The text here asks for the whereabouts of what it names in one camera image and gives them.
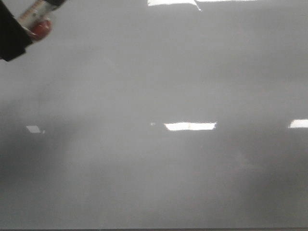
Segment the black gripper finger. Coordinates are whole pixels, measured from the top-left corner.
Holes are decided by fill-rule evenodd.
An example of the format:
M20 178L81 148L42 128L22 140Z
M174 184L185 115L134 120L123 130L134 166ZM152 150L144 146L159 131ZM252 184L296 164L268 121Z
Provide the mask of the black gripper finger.
M4 3L0 4L0 58L9 62L26 52L33 42Z
M66 0L46 0L46 2L55 7L60 7L66 2Z

